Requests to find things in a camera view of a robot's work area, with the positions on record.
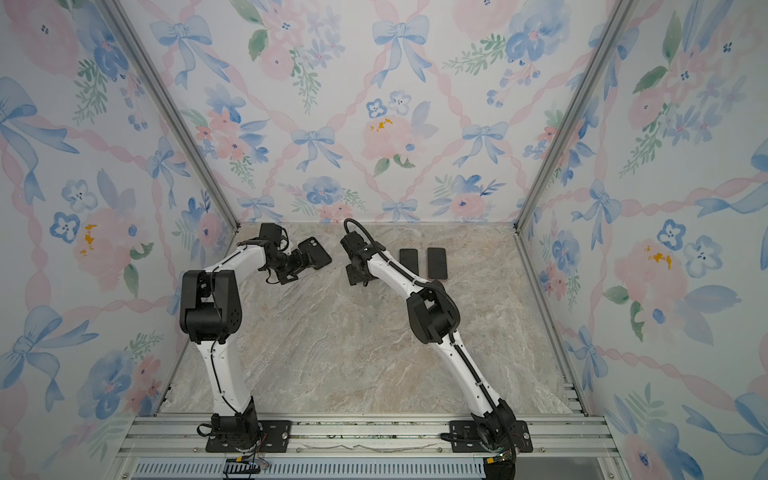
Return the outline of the black phone case with camera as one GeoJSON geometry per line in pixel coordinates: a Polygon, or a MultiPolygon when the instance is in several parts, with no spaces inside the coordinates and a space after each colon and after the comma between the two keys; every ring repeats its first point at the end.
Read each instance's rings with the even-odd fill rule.
{"type": "Polygon", "coordinates": [[[314,270],[320,270],[332,263],[332,257],[315,237],[300,242],[298,249],[307,257],[306,265],[314,270]]]}

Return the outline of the blue phone black screen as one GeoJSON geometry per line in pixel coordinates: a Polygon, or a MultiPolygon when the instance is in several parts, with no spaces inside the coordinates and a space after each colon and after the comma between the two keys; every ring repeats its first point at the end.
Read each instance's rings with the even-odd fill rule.
{"type": "Polygon", "coordinates": [[[419,271],[419,253],[415,248],[403,248],[399,250],[399,262],[407,268],[414,276],[418,276],[419,271]]]}

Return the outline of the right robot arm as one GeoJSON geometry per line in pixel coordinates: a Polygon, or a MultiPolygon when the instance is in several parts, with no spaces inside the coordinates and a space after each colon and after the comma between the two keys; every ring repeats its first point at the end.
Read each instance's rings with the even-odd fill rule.
{"type": "Polygon", "coordinates": [[[459,332],[458,306],[443,285],[413,274],[383,252],[354,255],[346,270],[352,286],[380,280],[404,300],[413,335],[444,361],[464,396],[482,444],[491,451],[523,451],[522,424],[468,352],[459,332]]]}

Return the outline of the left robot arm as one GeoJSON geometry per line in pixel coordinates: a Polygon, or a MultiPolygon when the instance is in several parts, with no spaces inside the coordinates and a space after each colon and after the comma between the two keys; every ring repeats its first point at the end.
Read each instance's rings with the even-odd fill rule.
{"type": "Polygon", "coordinates": [[[201,354],[213,393],[210,421],[198,428],[198,434],[208,440],[208,452],[250,453],[267,437],[239,359],[238,331],[244,316],[240,283],[257,271],[266,271],[285,285],[305,269],[321,269],[329,263],[330,257],[314,239],[286,252],[280,240],[262,237],[239,243],[212,266],[183,274],[180,328],[201,354]]]}

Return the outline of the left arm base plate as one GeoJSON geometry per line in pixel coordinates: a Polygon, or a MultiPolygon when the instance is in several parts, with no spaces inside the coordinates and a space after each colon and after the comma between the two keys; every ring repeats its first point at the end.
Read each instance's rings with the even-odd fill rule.
{"type": "Polygon", "coordinates": [[[286,453],[291,438],[293,423],[290,420],[262,420],[259,422],[261,437],[253,438],[254,443],[247,445],[245,440],[236,440],[233,434],[216,434],[207,440],[207,453],[286,453]]]}

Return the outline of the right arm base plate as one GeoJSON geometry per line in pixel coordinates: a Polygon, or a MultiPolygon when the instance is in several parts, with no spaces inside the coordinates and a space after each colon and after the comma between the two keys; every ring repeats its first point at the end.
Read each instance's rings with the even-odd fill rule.
{"type": "Polygon", "coordinates": [[[491,448],[481,438],[477,423],[472,420],[450,421],[448,431],[441,433],[440,438],[451,445],[454,453],[500,454],[508,451],[511,445],[515,447],[517,453],[532,453],[534,450],[528,424],[522,420],[512,425],[510,434],[498,448],[491,448]]]}

